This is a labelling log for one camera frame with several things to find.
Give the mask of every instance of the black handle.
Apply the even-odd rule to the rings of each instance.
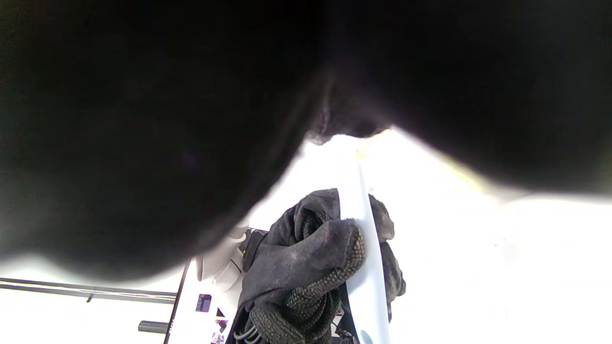
[[[138,330],[140,332],[166,334],[166,332],[168,331],[168,323],[158,323],[156,321],[142,320],[140,324],[138,324]]]

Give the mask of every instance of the dark fabric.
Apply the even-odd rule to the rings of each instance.
[[[406,283],[387,243],[395,234],[393,221],[380,201],[370,195],[370,202],[390,311],[390,303],[405,292]],[[232,333],[255,327],[271,344],[330,342],[330,324],[339,306],[349,309],[348,298],[341,301],[343,284],[365,253],[354,221],[339,218],[337,190],[319,190],[271,226],[242,282]],[[228,343],[240,341],[230,338]]]
[[[267,231],[262,230],[251,230],[248,232],[249,235],[246,238],[246,245],[242,251],[242,270],[244,272],[248,272],[253,265],[257,249],[268,234]]]

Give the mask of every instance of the dark blurred object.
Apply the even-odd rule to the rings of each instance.
[[[368,138],[390,127],[388,122],[376,116],[363,97],[358,97],[357,93],[335,79],[330,84],[321,111],[306,134],[307,140],[322,145],[334,135]]]

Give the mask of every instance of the white plastic part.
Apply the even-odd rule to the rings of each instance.
[[[351,313],[361,344],[389,344],[389,318],[384,287],[383,262],[376,225],[359,162],[357,139],[336,136],[340,217],[354,219],[365,238],[366,256],[362,267],[346,281]]]
[[[242,228],[236,232],[234,231],[230,234],[234,236],[240,235],[238,238],[228,235],[214,249],[203,255],[203,280],[216,276],[230,261],[234,253],[238,252],[240,244],[247,239],[247,235],[244,233],[245,230],[242,230]]]

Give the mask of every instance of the white wall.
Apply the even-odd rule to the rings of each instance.
[[[373,194],[395,222],[391,245],[408,284],[406,295],[393,303],[394,343],[612,342],[609,201],[532,195],[505,203],[399,132],[368,140],[364,154]],[[306,145],[254,208],[251,225],[268,229],[303,196],[334,187],[333,161],[325,147]],[[50,266],[28,264],[0,267],[0,277],[76,283]],[[179,279],[180,269],[122,286],[173,292]],[[39,302],[48,306],[35,310]],[[162,313],[171,311],[170,305],[85,304],[78,297],[5,290],[0,307],[0,324],[23,334],[23,343],[154,343],[163,336],[137,332],[138,322],[166,321]],[[33,320],[46,320],[48,329],[29,330]],[[111,334],[83,332],[88,320],[106,321]],[[58,334],[52,324],[62,324],[62,337],[52,335]]]
[[[0,290],[3,343],[161,344],[163,334],[138,332],[141,320],[167,322],[172,305]]]

